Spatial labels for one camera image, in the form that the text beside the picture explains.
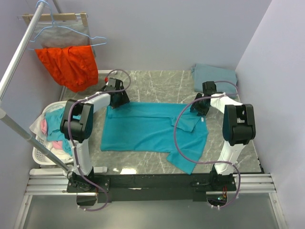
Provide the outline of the turquoise t-shirt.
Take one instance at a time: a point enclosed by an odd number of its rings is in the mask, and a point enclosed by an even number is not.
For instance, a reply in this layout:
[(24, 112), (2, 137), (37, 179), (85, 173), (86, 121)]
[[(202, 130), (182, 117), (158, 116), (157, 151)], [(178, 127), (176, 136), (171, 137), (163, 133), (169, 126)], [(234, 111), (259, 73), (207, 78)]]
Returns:
[(205, 118), (184, 104), (130, 102), (106, 109), (100, 149), (168, 153), (167, 161), (187, 174), (203, 154)]

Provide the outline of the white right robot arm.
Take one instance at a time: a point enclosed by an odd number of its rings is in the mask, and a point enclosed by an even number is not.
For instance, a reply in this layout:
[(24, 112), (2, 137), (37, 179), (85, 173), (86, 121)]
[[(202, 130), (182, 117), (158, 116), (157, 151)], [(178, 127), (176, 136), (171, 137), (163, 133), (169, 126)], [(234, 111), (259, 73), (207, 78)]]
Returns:
[(210, 187), (220, 190), (226, 184), (224, 176), (234, 171), (233, 165), (226, 162), (235, 164), (241, 151), (255, 138), (254, 107), (251, 104), (237, 102), (224, 94), (213, 94), (208, 99), (192, 104), (190, 111), (196, 112), (198, 116), (205, 116), (210, 107), (224, 115), (222, 125), (224, 145), (218, 158), (219, 163), (214, 164), (217, 174), (209, 178)]

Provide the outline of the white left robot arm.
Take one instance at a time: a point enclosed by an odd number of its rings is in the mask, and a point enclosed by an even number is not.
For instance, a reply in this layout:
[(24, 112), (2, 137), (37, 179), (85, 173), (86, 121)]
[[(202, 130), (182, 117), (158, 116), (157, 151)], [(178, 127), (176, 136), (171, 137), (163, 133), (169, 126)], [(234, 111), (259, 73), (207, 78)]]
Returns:
[(81, 176), (78, 186), (85, 192), (95, 187), (95, 179), (89, 174), (93, 171), (89, 154), (89, 138), (93, 130), (93, 115), (104, 107), (117, 108), (128, 103), (129, 97), (122, 81), (107, 83), (94, 95), (76, 101), (69, 99), (64, 107), (60, 131), (68, 140), (73, 156), (73, 173)]

